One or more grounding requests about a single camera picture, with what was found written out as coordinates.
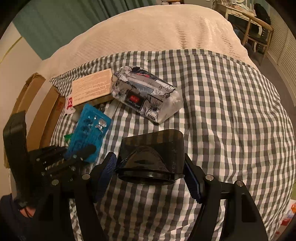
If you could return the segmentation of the green snack bag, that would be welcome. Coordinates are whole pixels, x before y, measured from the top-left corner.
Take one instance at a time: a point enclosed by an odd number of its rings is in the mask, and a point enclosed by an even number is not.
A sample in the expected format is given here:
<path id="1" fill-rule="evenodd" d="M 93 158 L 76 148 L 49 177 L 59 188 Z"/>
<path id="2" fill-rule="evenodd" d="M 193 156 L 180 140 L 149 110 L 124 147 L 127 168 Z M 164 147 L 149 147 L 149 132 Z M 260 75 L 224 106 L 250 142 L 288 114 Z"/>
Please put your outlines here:
<path id="1" fill-rule="evenodd" d="M 65 142 L 66 146 L 69 146 L 70 145 L 72 136 L 73 136 L 72 133 L 67 134 L 67 135 L 64 136 L 64 142 Z"/>

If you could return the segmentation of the blue blister pack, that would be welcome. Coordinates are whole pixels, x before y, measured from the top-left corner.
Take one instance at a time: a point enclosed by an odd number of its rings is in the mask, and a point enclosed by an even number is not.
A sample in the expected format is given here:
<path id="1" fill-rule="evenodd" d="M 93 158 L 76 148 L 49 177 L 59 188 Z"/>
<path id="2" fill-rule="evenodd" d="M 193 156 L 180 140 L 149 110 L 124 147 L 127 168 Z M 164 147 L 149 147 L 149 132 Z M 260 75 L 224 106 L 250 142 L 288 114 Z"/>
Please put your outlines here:
<path id="1" fill-rule="evenodd" d="M 70 158 L 85 147 L 94 145 L 96 151 L 86 159 L 86 162 L 95 163 L 110 125 L 111 118 L 90 104 L 84 105 L 65 157 Z"/>

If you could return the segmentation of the dark transparent plastic box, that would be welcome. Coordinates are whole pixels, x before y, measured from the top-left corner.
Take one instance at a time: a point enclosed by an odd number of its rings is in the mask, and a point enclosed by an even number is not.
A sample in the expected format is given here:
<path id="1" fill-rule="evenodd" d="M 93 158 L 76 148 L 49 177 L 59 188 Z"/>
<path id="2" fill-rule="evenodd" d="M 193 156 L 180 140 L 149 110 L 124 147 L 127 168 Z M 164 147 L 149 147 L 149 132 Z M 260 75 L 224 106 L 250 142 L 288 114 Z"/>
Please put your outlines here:
<path id="1" fill-rule="evenodd" d="M 183 133 L 168 129 L 123 138 L 115 172 L 120 180 L 143 185 L 172 185 L 183 178 Z"/>

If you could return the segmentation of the brown cardboard box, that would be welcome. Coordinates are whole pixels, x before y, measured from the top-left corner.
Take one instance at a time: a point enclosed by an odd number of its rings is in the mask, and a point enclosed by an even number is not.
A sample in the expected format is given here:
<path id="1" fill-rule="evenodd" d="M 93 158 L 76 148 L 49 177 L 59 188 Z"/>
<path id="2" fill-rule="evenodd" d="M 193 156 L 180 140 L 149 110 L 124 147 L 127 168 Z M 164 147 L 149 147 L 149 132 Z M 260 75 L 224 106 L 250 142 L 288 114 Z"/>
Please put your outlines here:
<path id="1" fill-rule="evenodd" d="M 65 107 L 65 97 L 42 75 L 34 73 L 23 86 L 12 114 L 26 113 L 27 149 L 48 147 Z"/>

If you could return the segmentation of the red white sachet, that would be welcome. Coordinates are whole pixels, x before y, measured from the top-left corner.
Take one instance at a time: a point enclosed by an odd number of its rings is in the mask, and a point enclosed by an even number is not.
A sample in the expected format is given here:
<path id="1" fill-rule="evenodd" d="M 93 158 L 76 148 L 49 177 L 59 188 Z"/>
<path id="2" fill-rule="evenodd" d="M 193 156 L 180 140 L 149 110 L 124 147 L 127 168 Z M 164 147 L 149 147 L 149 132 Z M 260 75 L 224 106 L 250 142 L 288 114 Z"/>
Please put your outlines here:
<path id="1" fill-rule="evenodd" d="M 64 112 L 65 112 L 65 115 L 71 115 L 71 114 L 74 114 L 75 111 L 76 110 L 73 106 L 72 94 L 70 94 L 66 97 Z"/>

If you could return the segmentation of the small kraft paper box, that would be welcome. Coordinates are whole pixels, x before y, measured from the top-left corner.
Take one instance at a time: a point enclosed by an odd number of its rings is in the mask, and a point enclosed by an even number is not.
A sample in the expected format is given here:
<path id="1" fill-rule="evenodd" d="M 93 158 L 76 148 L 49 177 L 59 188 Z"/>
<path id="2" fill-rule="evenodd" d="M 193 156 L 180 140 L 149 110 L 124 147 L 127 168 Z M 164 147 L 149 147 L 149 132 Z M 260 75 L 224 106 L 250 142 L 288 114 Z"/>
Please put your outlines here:
<path id="1" fill-rule="evenodd" d="M 72 104 L 73 106 L 97 99 L 110 94 L 112 71 L 102 70 L 81 77 L 72 82 Z"/>

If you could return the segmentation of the black white tissue pack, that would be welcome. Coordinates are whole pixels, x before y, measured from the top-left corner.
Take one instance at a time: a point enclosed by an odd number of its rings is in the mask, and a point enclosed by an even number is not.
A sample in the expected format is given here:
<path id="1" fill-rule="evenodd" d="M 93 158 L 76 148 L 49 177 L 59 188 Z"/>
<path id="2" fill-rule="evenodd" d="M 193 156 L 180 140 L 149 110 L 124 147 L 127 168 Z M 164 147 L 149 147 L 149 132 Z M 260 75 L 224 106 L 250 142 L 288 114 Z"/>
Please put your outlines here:
<path id="1" fill-rule="evenodd" d="M 123 66 L 112 75 L 111 95 L 157 124 L 173 116 L 184 103 L 177 87 L 131 66 Z"/>

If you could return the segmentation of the green curtain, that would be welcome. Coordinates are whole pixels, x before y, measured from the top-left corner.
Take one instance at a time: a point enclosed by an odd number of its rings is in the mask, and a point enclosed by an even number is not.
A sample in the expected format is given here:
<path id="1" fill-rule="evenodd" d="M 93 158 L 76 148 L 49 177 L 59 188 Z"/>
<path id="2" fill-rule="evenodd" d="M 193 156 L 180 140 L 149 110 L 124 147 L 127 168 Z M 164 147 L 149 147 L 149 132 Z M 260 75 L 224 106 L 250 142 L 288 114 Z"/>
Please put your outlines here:
<path id="1" fill-rule="evenodd" d="M 97 23 L 156 1 L 30 1 L 13 19 L 20 35 L 45 60 Z"/>

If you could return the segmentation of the white louvered wardrobe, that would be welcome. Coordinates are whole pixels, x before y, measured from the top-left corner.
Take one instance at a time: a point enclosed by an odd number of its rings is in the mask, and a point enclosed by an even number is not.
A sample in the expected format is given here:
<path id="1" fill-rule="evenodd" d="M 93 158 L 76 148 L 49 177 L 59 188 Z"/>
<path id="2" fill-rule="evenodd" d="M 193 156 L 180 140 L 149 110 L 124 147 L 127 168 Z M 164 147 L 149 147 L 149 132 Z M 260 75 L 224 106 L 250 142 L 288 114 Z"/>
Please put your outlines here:
<path id="1" fill-rule="evenodd" d="M 295 96 L 295 37 L 279 13 L 269 7 L 273 37 L 268 53 L 285 75 L 288 86 Z"/>

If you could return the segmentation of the wooden chair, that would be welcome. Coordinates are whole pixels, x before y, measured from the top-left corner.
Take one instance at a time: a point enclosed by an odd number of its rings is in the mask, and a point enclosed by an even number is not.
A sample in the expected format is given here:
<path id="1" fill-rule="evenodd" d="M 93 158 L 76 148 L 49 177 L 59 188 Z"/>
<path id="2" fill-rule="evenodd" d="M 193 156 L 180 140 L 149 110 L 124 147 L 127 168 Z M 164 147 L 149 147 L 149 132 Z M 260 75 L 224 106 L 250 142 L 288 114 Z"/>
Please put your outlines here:
<path id="1" fill-rule="evenodd" d="M 269 50 L 273 37 L 273 27 L 270 22 L 265 22 L 250 14 L 242 13 L 242 15 L 245 19 L 230 15 L 228 20 L 238 35 L 242 46 L 247 49 L 249 57 L 261 65 Z"/>

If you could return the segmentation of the cream bed blanket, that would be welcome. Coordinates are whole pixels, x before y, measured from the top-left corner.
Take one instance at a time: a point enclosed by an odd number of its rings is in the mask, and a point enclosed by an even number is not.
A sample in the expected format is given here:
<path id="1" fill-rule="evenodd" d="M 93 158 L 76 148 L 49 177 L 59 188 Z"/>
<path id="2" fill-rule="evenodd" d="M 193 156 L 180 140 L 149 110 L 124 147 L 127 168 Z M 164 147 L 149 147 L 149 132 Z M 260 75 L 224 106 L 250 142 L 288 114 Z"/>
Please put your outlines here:
<path id="1" fill-rule="evenodd" d="M 102 21 L 42 61 L 37 73 L 49 80 L 116 53 L 178 49 L 209 50 L 255 66 L 221 14 L 203 6 L 177 4 L 133 9 Z"/>

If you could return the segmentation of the cluttered desk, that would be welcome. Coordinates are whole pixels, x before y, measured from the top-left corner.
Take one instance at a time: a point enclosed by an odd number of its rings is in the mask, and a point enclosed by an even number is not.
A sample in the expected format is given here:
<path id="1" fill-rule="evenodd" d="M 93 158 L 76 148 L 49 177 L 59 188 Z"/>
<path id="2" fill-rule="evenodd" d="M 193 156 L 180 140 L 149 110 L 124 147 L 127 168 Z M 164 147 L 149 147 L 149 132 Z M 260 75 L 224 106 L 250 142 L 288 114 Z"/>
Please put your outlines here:
<path id="1" fill-rule="evenodd" d="M 211 4 L 211 9 L 220 13 L 226 20 L 230 16 L 235 16 L 243 20 L 248 21 L 247 16 L 256 16 L 256 13 L 253 9 L 243 8 L 237 4 L 233 4 L 232 1 L 208 1 Z"/>

